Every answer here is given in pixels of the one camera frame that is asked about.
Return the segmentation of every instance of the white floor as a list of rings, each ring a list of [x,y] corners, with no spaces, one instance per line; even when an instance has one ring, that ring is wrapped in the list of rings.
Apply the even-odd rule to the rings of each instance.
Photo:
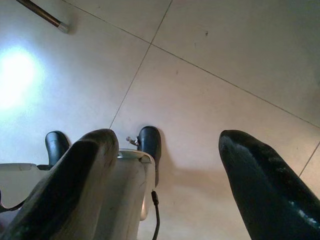
[[[274,147],[320,197],[320,6],[311,1],[37,0],[69,34],[0,2],[0,162],[44,137],[162,134],[160,240],[248,240],[218,153],[225,129]],[[155,214],[140,224],[151,239]]]

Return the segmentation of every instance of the tile grout line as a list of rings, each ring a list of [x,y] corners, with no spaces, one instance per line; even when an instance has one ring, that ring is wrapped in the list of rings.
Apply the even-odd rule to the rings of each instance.
[[[160,27],[161,27],[161,25],[162,25],[162,23],[163,23],[166,15],[167,15],[168,11],[169,11],[169,8],[170,8],[170,6],[171,6],[171,4],[172,4],[172,1],[173,1],[173,0],[170,1],[170,3],[169,3],[169,5],[168,5],[168,7],[167,7],[167,9],[166,9],[166,11],[165,11],[162,19],[161,19],[161,22],[160,22],[158,28],[157,28],[156,31],[155,31],[155,34],[154,34],[154,36],[153,36],[153,38],[152,38],[152,40],[151,40],[151,44],[154,42],[154,40],[155,40],[155,38],[156,38],[156,36],[157,36],[157,34],[158,34],[158,31],[159,31],[159,29],[160,29]]]
[[[188,60],[185,60],[185,59],[183,59],[182,57],[179,57],[179,56],[175,55],[174,53],[169,52],[169,51],[167,51],[167,50],[165,50],[165,49],[163,49],[163,48],[161,48],[161,47],[159,47],[159,46],[157,46],[157,45],[154,45],[153,43],[151,43],[151,45],[154,46],[154,47],[156,47],[156,48],[158,48],[158,49],[160,49],[160,50],[162,50],[162,51],[164,51],[164,52],[166,52],[166,53],[168,53],[168,54],[170,54],[170,55],[172,55],[172,56],[174,56],[174,57],[176,57],[176,58],[178,58],[178,59],[180,59],[180,60],[182,60],[182,61],[184,61],[184,62],[186,62],[186,63],[188,63],[188,64],[191,64],[192,66],[194,66],[194,67],[196,67],[196,68],[198,68],[198,69],[200,69],[200,70],[202,70],[202,71],[205,71],[206,73],[208,73],[208,74],[210,74],[210,75],[215,76],[216,78],[218,78],[218,79],[220,79],[220,80],[222,80],[222,81],[224,81],[224,82],[226,82],[226,83],[228,83],[228,84],[230,84],[230,85],[232,85],[232,86],[234,86],[234,87],[236,87],[236,88],[238,88],[238,89],[240,89],[240,90],[242,90],[242,91],[244,91],[244,92],[246,92],[246,93],[248,93],[248,94],[250,94],[250,95],[252,95],[252,96],[254,96],[254,97],[256,97],[256,98],[258,98],[258,99],[260,99],[260,100],[262,100],[262,101],[264,101],[264,102],[266,102],[266,103],[268,103],[268,104],[270,104],[270,105],[272,105],[272,106],[274,106],[274,107],[276,107],[276,108],[278,108],[278,109],[280,109],[280,110],[282,110],[282,111],[290,114],[291,116],[296,117],[296,118],[298,118],[298,119],[300,119],[300,120],[302,120],[302,121],[304,121],[304,122],[306,122],[306,123],[308,123],[308,124],[310,124],[310,125],[312,125],[312,126],[314,126],[314,127],[316,127],[317,129],[320,130],[320,126],[317,126],[317,125],[313,124],[312,122],[309,122],[309,121],[303,119],[302,117],[299,117],[299,116],[297,116],[297,115],[295,115],[295,114],[293,114],[293,113],[291,113],[291,112],[283,109],[282,107],[277,106],[277,105],[275,105],[274,103],[269,102],[268,100],[265,100],[265,99],[263,99],[262,97],[260,97],[260,96],[258,96],[258,95],[255,95],[254,93],[252,93],[252,92],[250,92],[250,91],[248,91],[248,90],[245,90],[245,89],[243,89],[243,88],[235,85],[234,83],[232,83],[232,82],[230,82],[230,81],[228,81],[228,80],[225,80],[225,79],[222,78],[221,76],[218,76],[218,75],[216,75],[216,74],[214,74],[214,73],[212,73],[212,72],[210,72],[210,71],[208,71],[208,70],[206,70],[206,69],[204,69],[204,68],[202,68],[202,67],[200,67],[200,66],[198,66],[198,65],[195,65],[194,63],[192,63],[192,62],[190,62],[190,61],[188,61]]]
[[[244,91],[244,92],[246,92],[246,93],[248,93],[248,94],[250,94],[250,95],[252,95],[252,96],[254,96],[254,97],[256,97],[256,98],[258,98],[258,99],[260,99],[260,100],[262,100],[262,101],[264,101],[264,102],[266,102],[266,103],[268,103],[268,104],[271,104],[272,106],[274,106],[274,107],[276,107],[276,108],[278,108],[278,109],[280,109],[280,110],[282,110],[282,111],[284,111],[284,112],[286,112],[286,113],[288,113],[288,114],[290,114],[290,115],[292,115],[292,116],[294,116],[294,117],[296,117],[296,118],[298,118],[298,119],[300,119],[300,120],[302,120],[302,121],[304,121],[304,122],[306,122],[306,123],[308,123],[308,124],[310,124],[310,125],[312,125],[312,126],[314,126],[314,127],[316,127],[317,129],[320,129],[320,126],[317,126],[317,125],[313,124],[312,122],[309,122],[309,121],[303,119],[302,117],[299,117],[299,116],[297,116],[297,115],[295,115],[295,114],[293,114],[293,113],[291,113],[291,112],[283,109],[282,107],[277,106],[277,105],[275,105],[274,103],[269,102],[268,100],[265,100],[265,99],[263,99],[262,97],[260,97],[260,96],[258,96],[258,95],[255,95],[255,94],[253,94],[252,92],[250,92],[250,91],[248,91],[248,90],[245,90],[245,89],[243,89],[243,88],[235,85],[234,83],[231,83],[231,82],[229,82],[228,80],[225,80],[224,78],[222,78],[222,77],[220,77],[220,76],[218,76],[218,75],[215,75],[214,73],[212,73],[212,72],[210,72],[210,71],[208,71],[208,70],[205,70],[204,68],[202,68],[202,67],[200,67],[200,66],[198,66],[198,65],[196,65],[196,64],[194,64],[194,63],[192,63],[192,62],[190,62],[190,61],[185,60],[185,59],[183,59],[182,57],[179,57],[179,56],[175,55],[174,53],[169,52],[169,51],[167,51],[167,50],[165,50],[165,49],[163,49],[163,48],[161,48],[161,47],[153,44],[153,41],[154,41],[154,39],[155,39],[156,36],[157,36],[158,30],[160,29],[160,26],[161,26],[163,20],[165,19],[165,16],[167,15],[167,12],[168,12],[168,10],[169,10],[169,8],[170,8],[171,3],[173,2],[173,0],[170,1],[169,5],[168,5],[168,8],[166,9],[166,11],[165,11],[165,13],[164,13],[164,15],[163,15],[163,18],[162,18],[162,20],[161,20],[161,22],[160,22],[160,24],[159,24],[159,26],[158,26],[158,28],[157,28],[157,31],[155,32],[155,35],[153,36],[153,39],[152,39],[151,42],[148,42],[147,40],[144,40],[143,38],[141,38],[141,37],[139,37],[139,36],[136,36],[136,35],[132,34],[131,32],[128,32],[128,31],[122,29],[121,27],[118,27],[118,26],[116,26],[116,25],[114,25],[114,24],[112,24],[112,23],[110,23],[110,22],[108,22],[108,21],[106,21],[106,20],[104,20],[104,19],[96,16],[96,15],[93,15],[92,13],[90,13],[90,12],[88,12],[88,11],[86,11],[86,10],[83,10],[82,8],[80,8],[80,7],[76,6],[76,5],[73,5],[73,4],[69,3],[69,2],[67,2],[66,0],[61,0],[61,1],[64,2],[64,3],[66,3],[66,4],[69,4],[70,6],[75,7],[76,9],[79,9],[79,10],[81,10],[81,11],[83,11],[83,12],[85,12],[85,13],[87,13],[87,14],[89,14],[89,15],[91,15],[91,16],[93,16],[93,17],[95,17],[95,18],[97,18],[97,19],[99,19],[99,20],[101,20],[101,21],[103,21],[103,22],[105,22],[105,23],[107,23],[107,24],[110,24],[110,25],[113,26],[114,28],[120,29],[120,30],[124,31],[125,33],[130,34],[131,36],[134,36],[134,37],[136,37],[136,38],[138,38],[138,39],[140,39],[140,40],[142,40],[142,41],[150,44],[149,47],[148,47],[148,49],[147,49],[147,52],[146,52],[145,54],[148,53],[149,48],[150,48],[150,46],[152,45],[152,46],[154,46],[154,47],[156,47],[156,48],[158,48],[158,49],[160,49],[160,50],[165,51],[166,53],[168,53],[168,54],[170,54],[170,55],[172,55],[172,56],[175,56],[176,58],[178,58],[178,59],[180,59],[180,60],[182,60],[182,61],[184,61],[184,62],[186,62],[186,63],[188,63],[188,64],[191,64],[192,66],[194,66],[194,67],[196,67],[196,68],[198,68],[198,69],[201,69],[201,70],[205,71],[206,73],[208,73],[208,74],[210,74],[210,75],[213,75],[213,76],[219,78],[220,80],[222,80],[222,81],[224,81],[224,82],[226,82],[226,83],[228,83],[228,84],[230,84],[230,85],[232,85],[232,86],[234,86],[234,87],[236,87],[236,88],[238,88],[238,89],[240,89],[240,90],[242,90],[242,91]]]
[[[150,47],[151,47],[151,44],[149,43],[149,46],[148,46],[147,50],[145,51],[145,54],[144,54],[144,56],[143,56],[143,58],[142,58],[142,60],[141,60],[141,62],[140,62],[140,65],[138,66],[138,69],[136,70],[136,72],[135,72],[135,74],[134,74],[134,76],[133,76],[133,78],[132,78],[132,80],[131,80],[131,83],[130,83],[130,85],[129,85],[129,87],[128,87],[128,89],[127,89],[127,91],[126,91],[126,93],[125,93],[125,95],[124,95],[124,97],[123,97],[123,99],[122,99],[122,101],[121,101],[121,103],[120,103],[120,105],[119,105],[119,107],[118,107],[118,109],[117,109],[114,117],[113,117],[113,119],[112,119],[112,122],[111,122],[111,124],[110,124],[109,129],[111,129],[112,125],[114,124],[114,121],[115,121],[115,119],[116,119],[116,117],[117,117],[117,115],[118,115],[118,113],[119,113],[122,105],[124,104],[125,99],[127,98],[127,95],[128,95],[128,93],[129,93],[129,91],[130,91],[130,89],[131,89],[131,86],[132,86],[132,84],[134,83],[134,81],[135,81],[135,79],[136,79],[136,76],[138,75],[138,72],[139,72],[139,70],[140,70],[140,68],[141,68],[141,66],[142,66],[142,63],[144,62],[144,60],[145,60],[145,58],[146,58],[146,56],[147,56],[147,53],[148,53]]]
[[[316,153],[318,147],[320,146],[320,141],[318,143],[318,145],[315,147],[314,151],[312,152],[311,156],[309,157],[308,161],[306,162],[305,166],[303,167],[301,173],[299,174],[299,177],[301,177],[302,173],[304,172],[304,170],[306,169],[308,163],[311,161],[312,157],[314,156],[314,154]]]
[[[144,56],[143,56],[143,58],[142,58],[142,60],[141,60],[141,63],[140,63],[140,65],[139,65],[138,69],[137,69],[136,72],[135,72],[135,75],[134,75],[134,77],[133,77],[133,79],[132,79],[132,81],[131,81],[131,83],[130,83],[130,85],[129,85],[129,87],[128,87],[128,90],[126,91],[126,93],[125,93],[125,95],[124,95],[124,97],[123,97],[123,99],[122,99],[122,101],[121,101],[121,103],[120,103],[120,106],[119,106],[119,108],[117,109],[117,111],[116,111],[116,113],[115,113],[115,115],[114,115],[114,118],[113,118],[113,120],[112,120],[112,122],[111,122],[111,124],[110,124],[109,129],[111,129],[112,125],[114,124],[114,121],[115,121],[115,119],[116,119],[116,117],[117,117],[117,115],[118,115],[118,113],[119,113],[122,105],[124,104],[125,99],[127,98],[127,95],[128,95],[128,93],[129,93],[129,91],[130,91],[130,89],[131,89],[131,86],[133,85],[133,83],[134,83],[134,81],[135,81],[135,79],[136,79],[136,76],[138,75],[138,72],[139,72],[139,70],[140,70],[140,68],[141,68],[141,66],[142,66],[142,64],[143,64],[143,62],[144,62],[144,60],[145,60],[148,52],[149,52],[149,49],[150,49],[150,47],[151,47],[151,45],[152,45],[152,42],[154,41],[154,39],[155,39],[155,37],[156,37],[159,29],[160,29],[160,26],[161,26],[162,22],[164,21],[165,16],[167,15],[167,12],[168,12],[168,10],[169,10],[169,8],[170,8],[170,6],[171,6],[172,1],[173,1],[173,0],[170,1],[170,3],[169,3],[169,5],[168,5],[168,7],[167,7],[167,9],[166,9],[166,11],[165,11],[162,19],[161,19],[161,22],[160,22],[158,28],[156,29],[155,34],[154,34],[151,42],[149,43],[149,46],[148,46],[148,48],[147,48],[147,50],[146,50],[146,52],[145,52],[145,54],[144,54]]]
[[[69,4],[69,5],[72,6],[72,7],[75,7],[76,9],[79,9],[79,10],[82,11],[82,12],[85,12],[86,14],[89,14],[89,15],[93,16],[93,17],[96,18],[96,19],[99,19],[99,20],[105,22],[106,24],[110,24],[110,25],[111,25],[112,27],[114,27],[114,28],[120,29],[120,30],[124,31],[124,32],[127,33],[127,34],[130,34],[131,36],[134,36],[134,37],[136,37],[136,38],[138,38],[138,39],[140,39],[140,40],[142,40],[142,41],[150,44],[149,41],[144,40],[144,39],[141,38],[140,36],[134,35],[133,33],[129,32],[129,31],[127,31],[127,30],[124,30],[123,28],[121,28],[121,27],[119,27],[119,26],[116,26],[116,25],[112,24],[111,22],[106,21],[106,20],[102,19],[101,17],[98,17],[98,16],[96,16],[96,15],[93,15],[92,13],[90,13],[90,12],[88,12],[88,11],[86,11],[86,10],[83,10],[82,8],[80,8],[80,7],[78,7],[78,6],[73,5],[73,4],[71,4],[70,2],[67,2],[66,0],[61,0],[61,1],[64,2],[64,3],[66,3],[66,4]]]

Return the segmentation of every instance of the black cable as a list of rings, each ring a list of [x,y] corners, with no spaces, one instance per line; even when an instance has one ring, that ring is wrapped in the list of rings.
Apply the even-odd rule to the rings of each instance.
[[[151,196],[152,196],[153,204],[155,206],[155,215],[156,215],[156,226],[155,226],[152,240],[156,240],[158,237],[159,228],[160,228],[160,215],[159,215],[159,208],[158,208],[159,199],[158,199],[158,195],[157,195],[156,191],[152,191]]]

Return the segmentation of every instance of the tiled floor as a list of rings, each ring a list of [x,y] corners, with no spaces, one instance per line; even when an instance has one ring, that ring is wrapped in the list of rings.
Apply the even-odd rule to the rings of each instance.
[[[47,163],[50,130],[74,142],[111,127],[127,148],[126,136],[154,125],[160,240],[250,239],[218,153],[224,129],[273,146],[320,197],[318,5],[35,2],[71,32],[0,2],[1,163]],[[151,239],[154,225],[152,210],[138,239]]]

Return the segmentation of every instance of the small metal bracket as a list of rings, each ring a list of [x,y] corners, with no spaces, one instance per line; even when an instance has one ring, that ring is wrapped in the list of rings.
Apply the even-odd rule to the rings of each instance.
[[[133,140],[131,137],[127,136],[126,140],[134,146],[139,146],[138,137]]]

